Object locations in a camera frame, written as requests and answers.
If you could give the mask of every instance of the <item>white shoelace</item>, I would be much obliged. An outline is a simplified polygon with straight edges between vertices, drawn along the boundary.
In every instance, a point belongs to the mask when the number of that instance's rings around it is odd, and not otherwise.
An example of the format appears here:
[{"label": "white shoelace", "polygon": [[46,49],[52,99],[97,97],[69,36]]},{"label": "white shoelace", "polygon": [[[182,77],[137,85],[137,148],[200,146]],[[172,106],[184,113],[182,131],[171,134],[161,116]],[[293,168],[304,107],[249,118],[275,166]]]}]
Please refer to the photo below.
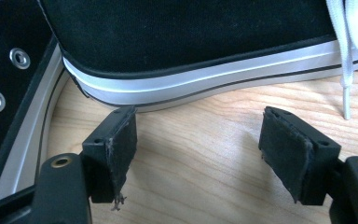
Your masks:
[{"label": "white shoelace", "polygon": [[345,0],[345,7],[343,0],[326,2],[341,51],[344,118],[350,119],[350,91],[353,82],[351,44],[358,50],[358,0]]}]

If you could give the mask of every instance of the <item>white rubber sole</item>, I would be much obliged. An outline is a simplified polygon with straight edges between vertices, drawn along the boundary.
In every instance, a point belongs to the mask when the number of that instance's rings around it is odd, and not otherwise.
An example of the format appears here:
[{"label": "white rubber sole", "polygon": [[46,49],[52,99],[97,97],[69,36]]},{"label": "white rubber sole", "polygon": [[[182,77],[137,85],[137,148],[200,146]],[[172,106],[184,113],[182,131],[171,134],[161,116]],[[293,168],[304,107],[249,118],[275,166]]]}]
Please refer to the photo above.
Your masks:
[{"label": "white rubber sole", "polygon": [[[358,52],[354,49],[355,69]],[[224,63],[166,77],[108,79],[76,69],[65,58],[68,71],[90,97],[111,106],[136,105],[139,111],[163,109],[200,98],[254,86],[341,75],[337,41],[303,49]]]}]

